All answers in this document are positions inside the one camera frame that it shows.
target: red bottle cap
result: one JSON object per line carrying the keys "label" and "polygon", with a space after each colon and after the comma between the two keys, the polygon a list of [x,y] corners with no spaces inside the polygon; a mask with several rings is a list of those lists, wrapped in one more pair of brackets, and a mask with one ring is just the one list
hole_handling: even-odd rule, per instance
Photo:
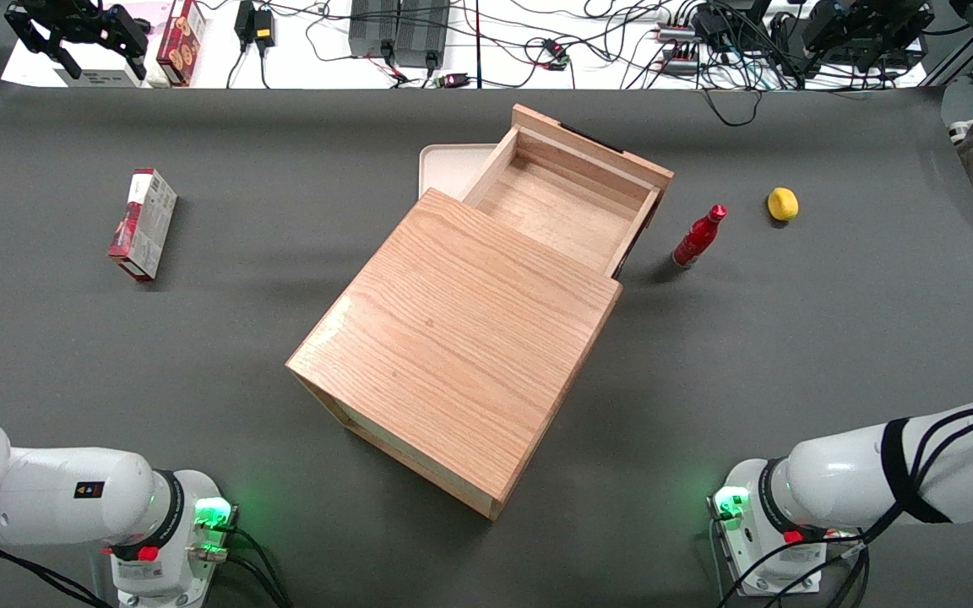
{"label": "red bottle cap", "polygon": [[726,218],[726,207],[723,207],[722,204],[717,204],[715,207],[711,208],[710,212],[708,212],[708,220],[713,220],[713,222],[717,224],[719,223],[719,220],[722,220],[723,218]]}
{"label": "red bottle cap", "polygon": [[155,562],[155,557],[159,555],[160,550],[158,547],[154,546],[143,546],[138,549],[138,559],[141,562]]}

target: gray table surface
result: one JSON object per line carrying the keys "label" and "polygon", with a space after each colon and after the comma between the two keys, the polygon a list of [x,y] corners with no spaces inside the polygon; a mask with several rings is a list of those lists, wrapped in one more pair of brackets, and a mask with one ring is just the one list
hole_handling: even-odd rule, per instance
{"label": "gray table surface", "polygon": [[[734,119],[753,103],[715,98]],[[516,101],[677,176],[489,524],[283,362],[416,200],[418,151],[497,142]],[[182,196],[151,285],[105,258],[138,166]],[[776,230],[779,185],[801,214]],[[657,281],[715,203],[718,242]],[[768,94],[726,128],[695,93],[0,84],[0,424],[212,474],[300,605],[710,607],[704,496],[737,461],[972,400],[973,195],[936,91]],[[89,580],[78,547],[20,553]],[[0,562],[0,605],[69,600]],[[267,604],[228,570],[209,605]],[[867,605],[973,605],[973,524],[882,536]]]}

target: wooden drawer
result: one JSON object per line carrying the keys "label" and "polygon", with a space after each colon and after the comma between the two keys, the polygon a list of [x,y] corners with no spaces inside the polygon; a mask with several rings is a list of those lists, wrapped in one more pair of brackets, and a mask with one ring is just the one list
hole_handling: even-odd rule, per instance
{"label": "wooden drawer", "polygon": [[495,519],[669,180],[517,107],[464,201],[428,189],[286,366],[349,431]]}
{"label": "wooden drawer", "polygon": [[510,128],[461,197],[597,273],[615,276],[673,173],[536,111]]}

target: red and white box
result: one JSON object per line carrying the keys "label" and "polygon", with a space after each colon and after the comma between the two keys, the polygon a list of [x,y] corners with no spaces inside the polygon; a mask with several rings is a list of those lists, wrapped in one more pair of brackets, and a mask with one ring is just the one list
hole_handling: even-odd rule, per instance
{"label": "red and white box", "polygon": [[134,171],[127,213],[115,230],[107,257],[136,280],[154,280],[177,200],[175,190],[156,169]]}
{"label": "red and white box", "polygon": [[172,86],[190,85],[204,34],[205,19],[201,16],[201,7],[194,0],[175,0],[171,14],[167,16],[160,50],[155,55],[155,62],[163,68]]}

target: yellow lemon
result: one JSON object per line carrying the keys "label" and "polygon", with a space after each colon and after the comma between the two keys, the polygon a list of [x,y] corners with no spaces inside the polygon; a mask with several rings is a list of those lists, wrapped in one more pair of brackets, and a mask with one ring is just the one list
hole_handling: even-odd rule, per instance
{"label": "yellow lemon", "polygon": [[798,215],[798,197],[787,188],[776,188],[768,195],[768,212],[780,222],[794,220]]}

